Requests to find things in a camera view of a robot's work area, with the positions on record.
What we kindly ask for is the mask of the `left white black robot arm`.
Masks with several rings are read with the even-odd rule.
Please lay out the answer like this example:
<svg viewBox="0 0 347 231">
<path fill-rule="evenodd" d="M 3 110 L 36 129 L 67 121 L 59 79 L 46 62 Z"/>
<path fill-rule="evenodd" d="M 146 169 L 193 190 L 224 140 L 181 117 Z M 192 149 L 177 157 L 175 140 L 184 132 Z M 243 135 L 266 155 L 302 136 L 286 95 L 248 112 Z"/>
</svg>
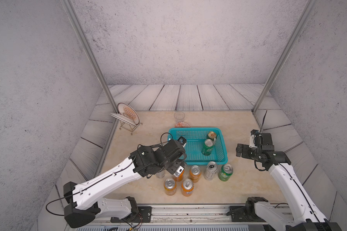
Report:
<svg viewBox="0 0 347 231">
<path fill-rule="evenodd" d="M 64 218 L 75 229 L 91 223 L 96 218 L 117 218 L 132 222 L 139 209 L 133 197 L 121 200 L 107 199 L 114 190 L 141 178 L 168 171 L 179 175 L 187 165 L 184 137 L 169 140 L 166 144 L 138 146 L 138 148 L 109 171 L 84 183 L 66 183 L 63 186 L 67 206 Z"/>
</svg>

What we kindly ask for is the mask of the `orange soda can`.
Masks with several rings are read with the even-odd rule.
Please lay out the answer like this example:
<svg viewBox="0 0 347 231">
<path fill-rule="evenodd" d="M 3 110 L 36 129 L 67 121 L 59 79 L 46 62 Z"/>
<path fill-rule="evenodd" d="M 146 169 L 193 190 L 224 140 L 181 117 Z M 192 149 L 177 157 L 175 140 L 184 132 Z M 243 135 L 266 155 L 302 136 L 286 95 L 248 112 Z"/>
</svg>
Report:
<svg viewBox="0 0 347 231">
<path fill-rule="evenodd" d="M 193 183 L 197 183 L 200 180 L 201 176 L 201 169 L 197 165 L 193 165 L 190 168 L 190 179 L 193 181 Z"/>
<path fill-rule="evenodd" d="M 191 179 L 184 179 L 181 184 L 181 192 L 184 196 L 189 197 L 194 190 L 194 183 Z"/>
<path fill-rule="evenodd" d="M 167 178 L 164 182 L 164 190 L 168 196 L 175 195 L 176 181 L 173 178 Z"/>
<path fill-rule="evenodd" d="M 181 182 L 184 178 L 184 170 L 181 171 L 181 173 L 179 175 L 173 175 L 173 179 L 176 181 L 176 182 Z"/>
</svg>

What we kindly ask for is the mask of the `teal plastic basket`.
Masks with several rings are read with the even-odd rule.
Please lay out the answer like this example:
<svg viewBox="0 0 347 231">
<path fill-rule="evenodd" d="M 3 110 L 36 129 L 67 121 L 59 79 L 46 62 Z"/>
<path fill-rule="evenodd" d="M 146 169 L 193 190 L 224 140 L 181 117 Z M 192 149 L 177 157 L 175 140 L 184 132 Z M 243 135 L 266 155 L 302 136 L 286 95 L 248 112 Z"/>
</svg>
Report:
<svg viewBox="0 0 347 231">
<path fill-rule="evenodd" d="M 216 134 L 216 142 L 211 154 L 205 156 L 202 153 L 202 148 L 208 133 L 211 131 Z M 207 165 L 211 161 L 223 165 L 228 162 L 224 136 L 219 128 L 171 128 L 169 130 L 169 139 L 178 140 L 179 137 L 184 137 L 187 140 L 185 147 L 187 158 L 185 162 L 188 165 Z"/>
</svg>

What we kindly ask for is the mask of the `silver drink can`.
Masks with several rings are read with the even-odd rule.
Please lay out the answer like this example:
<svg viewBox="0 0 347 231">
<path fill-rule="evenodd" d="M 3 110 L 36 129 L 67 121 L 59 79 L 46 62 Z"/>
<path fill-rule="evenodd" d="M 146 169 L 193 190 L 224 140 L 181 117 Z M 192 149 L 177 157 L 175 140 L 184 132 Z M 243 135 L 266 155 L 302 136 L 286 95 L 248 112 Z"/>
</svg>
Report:
<svg viewBox="0 0 347 231">
<path fill-rule="evenodd" d="M 162 171 L 156 173 L 155 176 L 156 176 L 158 179 L 164 178 L 164 177 L 165 177 L 165 170 L 162 170 Z"/>
</svg>

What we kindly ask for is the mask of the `green soda can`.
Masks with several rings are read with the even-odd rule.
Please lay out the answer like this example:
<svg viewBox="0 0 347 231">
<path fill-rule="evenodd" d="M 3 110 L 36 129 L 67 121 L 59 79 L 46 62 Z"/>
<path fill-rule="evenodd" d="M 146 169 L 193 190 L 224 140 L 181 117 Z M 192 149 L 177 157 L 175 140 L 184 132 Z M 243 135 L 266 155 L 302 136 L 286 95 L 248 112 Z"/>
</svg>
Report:
<svg viewBox="0 0 347 231">
<path fill-rule="evenodd" d="M 231 164 L 224 164 L 218 173 L 218 177 L 221 181 L 226 182 L 233 174 L 233 167 Z"/>
<path fill-rule="evenodd" d="M 214 148 L 214 142 L 211 139 L 205 140 L 201 153 L 204 156 L 209 156 Z"/>
</svg>

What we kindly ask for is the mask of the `white monster energy can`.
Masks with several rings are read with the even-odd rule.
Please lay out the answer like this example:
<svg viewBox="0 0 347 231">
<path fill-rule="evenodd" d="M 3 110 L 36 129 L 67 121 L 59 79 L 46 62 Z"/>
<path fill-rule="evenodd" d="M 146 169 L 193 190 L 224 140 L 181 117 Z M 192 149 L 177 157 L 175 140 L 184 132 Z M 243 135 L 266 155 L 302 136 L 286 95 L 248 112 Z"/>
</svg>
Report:
<svg viewBox="0 0 347 231">
<path fill-rule="evenodd" d="M 206 170 L 205 170 L 205 173 L 204 173 L 204 178 L 207 180 L 207 181 L 212 181 L 217 173 L 217 170 L 218 170 L 218 165 L 216 162 L 214 161 L 210 161 L 208 164 L 207 164 L 207 167 L 206 167 Z"/>
</svg>

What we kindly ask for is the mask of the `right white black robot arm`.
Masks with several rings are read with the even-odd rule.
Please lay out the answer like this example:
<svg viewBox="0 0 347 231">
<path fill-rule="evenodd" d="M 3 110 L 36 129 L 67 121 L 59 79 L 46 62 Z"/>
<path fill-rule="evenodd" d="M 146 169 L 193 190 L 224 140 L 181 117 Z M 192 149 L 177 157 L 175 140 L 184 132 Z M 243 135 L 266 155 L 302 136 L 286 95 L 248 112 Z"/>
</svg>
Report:
<svg viewBox="0 0 347 231">
<path fill-rule="evenodd" d="M 238 144 L 236 155 L 261 163 L 278 184 L 292 218 L 263 197 L 249 197 L 243 210 L 250 221 L 263 220 L 276 231 L 339 231 L 336 222 L 329 222 L 318 209 L 299 181 L 290 159 L 284 152 L 275 151 L 272 135 L 251 131 L 249 144 Z"/>
</svg>

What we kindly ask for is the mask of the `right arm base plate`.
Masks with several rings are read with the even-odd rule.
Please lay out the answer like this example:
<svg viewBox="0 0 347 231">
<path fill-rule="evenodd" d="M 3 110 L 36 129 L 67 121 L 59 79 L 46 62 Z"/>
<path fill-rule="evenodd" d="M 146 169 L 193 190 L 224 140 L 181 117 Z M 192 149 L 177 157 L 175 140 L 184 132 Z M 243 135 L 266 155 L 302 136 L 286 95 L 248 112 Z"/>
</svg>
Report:
<svg viewBox="0 0 347 231">
<path fill-rule="evenodd" d="M 231 216 L 232 222 L 265 222 L 258 217 L 253 208 L 246 206 L 230 206 L 227 216 Z"/>
</svg>

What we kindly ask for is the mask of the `brown gold drink can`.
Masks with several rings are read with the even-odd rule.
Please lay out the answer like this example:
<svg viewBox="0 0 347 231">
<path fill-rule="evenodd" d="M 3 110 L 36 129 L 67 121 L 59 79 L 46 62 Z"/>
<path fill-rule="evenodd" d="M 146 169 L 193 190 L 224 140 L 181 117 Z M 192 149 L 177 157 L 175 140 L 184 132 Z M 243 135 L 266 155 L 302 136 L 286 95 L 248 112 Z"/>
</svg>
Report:
<svg viewBox="0 0 347 231">
<path fill-rule="evenodd" d="M 210 139 L 213 141 L 213 143 L 216 143 L 217 134 L 214 131 L 210 131 L 207 134 L 207 139 Z"/>
</svg>

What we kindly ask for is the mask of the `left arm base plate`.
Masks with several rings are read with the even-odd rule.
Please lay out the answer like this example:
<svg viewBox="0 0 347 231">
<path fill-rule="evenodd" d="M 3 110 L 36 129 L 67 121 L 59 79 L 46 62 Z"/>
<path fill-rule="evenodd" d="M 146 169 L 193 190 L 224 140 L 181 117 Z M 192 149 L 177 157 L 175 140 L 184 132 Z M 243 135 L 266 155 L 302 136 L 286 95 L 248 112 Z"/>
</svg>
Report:
<svg viewBox="0 0 347 231">
<path fill-rule="evenodd" d="M 118 219 L 111 218 L 111 223 L 150 223 L 152 215 L 152 207 L 150 206 L 138 206 L 138 212 L 132 212 L 126 218 Z"/>
</svg>

